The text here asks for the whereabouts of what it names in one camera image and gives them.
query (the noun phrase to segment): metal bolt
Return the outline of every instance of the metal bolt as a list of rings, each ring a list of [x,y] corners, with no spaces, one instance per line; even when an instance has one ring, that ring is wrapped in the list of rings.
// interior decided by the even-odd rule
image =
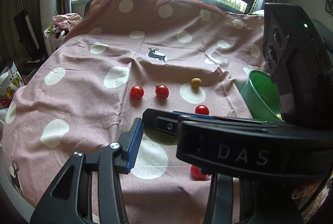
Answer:
[[[76,152],[74,152],[74,156],[75,157],[81,157],[82,155],[83,155],[82,151],[76,151]]]
[[[172,123],[168,123],[168,124],[166,125],[166,128],[167,128],[167,130],[169,130],[169,131],[172,130],[172,127],[173,127]]]
[[[118,149],[120,147],[120,144],[117,142],[113,142],[110,144],[111,149]]]

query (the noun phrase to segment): yellow ball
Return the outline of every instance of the yellow ball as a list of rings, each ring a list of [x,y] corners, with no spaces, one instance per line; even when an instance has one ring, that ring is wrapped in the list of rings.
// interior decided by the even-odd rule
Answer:
[[[198,89],[202,84],[202,81],[200,78],[194,78],[191,80],[191,85],[194,89]]]

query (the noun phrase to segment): tomato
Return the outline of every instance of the tomato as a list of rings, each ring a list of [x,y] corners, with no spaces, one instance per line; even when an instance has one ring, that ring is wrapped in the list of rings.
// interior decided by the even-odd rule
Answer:
[[[169,96],[169,90],[165,85],[157,85],[155,93],[158,98],[166,99]]]
[[[207,175],[200,173],[200,170],[194,165],[191,166],[191,174],[192,174],[193,179],[195,179],[195,180],[206,180],[207,179]]]
[[[196,114],[209,115],[209,109],[205,105],[199,105],[195,108]]]
[[[140,100],[144,96],[144,89],[140,86],[133,86],[129,95],[136,100]]]

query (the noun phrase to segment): green plastic basket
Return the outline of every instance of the green plastic basket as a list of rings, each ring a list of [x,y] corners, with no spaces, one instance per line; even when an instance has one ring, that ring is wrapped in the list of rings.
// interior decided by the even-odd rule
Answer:
[[[275,84],[269,75],[252,70],[240,91],[254,119],[280,121],[280,103]]]

